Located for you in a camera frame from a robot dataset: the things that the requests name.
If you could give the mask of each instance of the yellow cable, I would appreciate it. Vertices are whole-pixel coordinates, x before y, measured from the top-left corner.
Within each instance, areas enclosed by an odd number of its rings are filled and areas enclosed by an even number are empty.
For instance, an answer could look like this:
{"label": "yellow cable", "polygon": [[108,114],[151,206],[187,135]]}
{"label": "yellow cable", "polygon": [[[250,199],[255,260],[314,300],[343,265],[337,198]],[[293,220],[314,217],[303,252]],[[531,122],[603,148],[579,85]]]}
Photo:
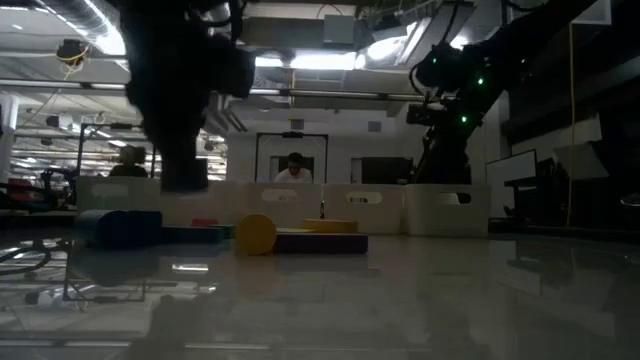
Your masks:
{"label": "yellow cable", "polygon": [[569,24],[569,71],[571,81],[571,147],[569,148],[569,202],[567,204],[567,227],[571,226],[573,206],[574,147],[576,143],[576,79],[573,47],[573,24]]}

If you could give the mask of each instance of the metal pole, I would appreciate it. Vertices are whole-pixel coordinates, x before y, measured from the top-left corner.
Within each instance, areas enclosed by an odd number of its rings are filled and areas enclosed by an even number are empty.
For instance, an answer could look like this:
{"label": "metal pole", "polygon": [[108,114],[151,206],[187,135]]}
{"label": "metal pole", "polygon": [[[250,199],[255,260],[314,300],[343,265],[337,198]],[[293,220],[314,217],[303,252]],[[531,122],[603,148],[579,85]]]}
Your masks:
{"label": "metal pole", "polygon": [[326,184],[329,173],[329,134],[322,136],[324,137],[324,183]]}
{"label": "metal pole", "polygon": [[156,152],[158,149],[153,147],[153,155],[151,156],[151,178],[153,179],[156,176]]}
{"label": "metal pole", "polygon": [[87,127],[87,124],[80,124],[80,144],[78,145],[78,163],[76,165],[78,176],[80,176],[80,168],[82,167],[82,152],[84,151],[84,130]]}
{"label": "metal pole", "polygon": [[264,133],[257,133],[256,134],[256,166],[253,169],[253,181],[258,182],[258,154],[260,153],[260,138],[262,137]]}
{"label": "metal pole", "polygon": [[[7,88],[35,88],[41,89],[62,89],[79,91],[80,93],[102,91],[122,94],[125,84],[114,83],[91,83],[72,81],[44,81],[44,80],[20,80],[20,79],[0,79],[0,86]],[[314,97],[332,99],[351,100],[373,100],[373,101],[398,101],[398,102],[423,102],[424,97],[416,94],[402,93],[377,93],[377,92],[357,92],[357,91],[333,91],[333,90],[304,90],[304,89],[262,89],[253,88],[252,96],[284,96],[284,97]]]}

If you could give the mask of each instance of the black equipment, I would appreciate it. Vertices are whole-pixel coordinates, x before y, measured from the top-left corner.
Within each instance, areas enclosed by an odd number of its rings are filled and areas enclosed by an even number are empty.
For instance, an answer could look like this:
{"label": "black equipment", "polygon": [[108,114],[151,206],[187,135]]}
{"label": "black equipment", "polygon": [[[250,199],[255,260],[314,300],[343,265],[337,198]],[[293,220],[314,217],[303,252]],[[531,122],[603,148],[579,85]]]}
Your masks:
{"label": "black equipment", "polygon": [[[145,134],[162,154],[162,189],[207,187],[205,160],[196,160],[211,91],[249,96],[253,54],[236,47],[246,2],[110,0],[120,10],[131,81],[127,97],[144,118]],[[230,25],[230,36],[218,29]]]}
{"label": "black equipment", "polygon": [[[490,39],[454,49],[446,41],[460,1],[456,1],[443,41],[411,69],[415,80],[435,94],[407,114],[408,124],[429,126],[424,154],[416,172],[417,183],[470,183],[467,140],[500,94],[526,76],[537,56],[564,26],[596,0],[550,0],[531,13],[503,26]],[[445,93],[455,93],[443,97]]]}

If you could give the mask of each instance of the yellow block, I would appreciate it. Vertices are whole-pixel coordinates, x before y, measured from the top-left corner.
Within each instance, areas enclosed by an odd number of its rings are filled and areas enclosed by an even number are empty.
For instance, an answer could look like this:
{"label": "yellow block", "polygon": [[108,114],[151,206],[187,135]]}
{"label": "yellow block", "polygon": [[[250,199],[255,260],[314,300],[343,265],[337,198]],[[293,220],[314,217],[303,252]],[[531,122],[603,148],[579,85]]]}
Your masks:
{"label": "yellow block", "polygon": [[354,234],[358,232],[358,222],[349,220],[307,219],[302,227],[325,234]]}
{"label": "yellow block", "polygon": [[263,255],[276,243],[276,226],[262,214],[247,215],[236,227],[236,251],[246,255]]}
{"label": "yellow block", "polygon": [[313,232],[317,232],[313,229],[290,229],[290,228],[278,228],[278,232],[279,233],[293,233],[293,234],[299,234],[299,233],[313,233]]}

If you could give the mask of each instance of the white box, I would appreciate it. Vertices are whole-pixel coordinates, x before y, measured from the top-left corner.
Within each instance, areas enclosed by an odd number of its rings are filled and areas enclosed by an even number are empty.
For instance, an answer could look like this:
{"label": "white box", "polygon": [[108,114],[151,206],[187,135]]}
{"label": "white box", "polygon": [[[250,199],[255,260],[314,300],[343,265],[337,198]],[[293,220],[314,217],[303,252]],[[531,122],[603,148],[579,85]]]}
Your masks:
{"label": "white box", "polygon": [[248,183],[244,185],[246,214],[263,214],[277,227],[300,228],[305,219],[320,217],[319,184]]}
{"label": "white box", "polygon": [[[471,201],[461,204],[457,194]],[[414,236],[486,237],[491,189],[478,185],[405,186],[406,233]]]}
{"label": "white box", "polygon": [[364,234],[399,234],[403,186],[324,185],[324,214],[329,220],[354,220]]}

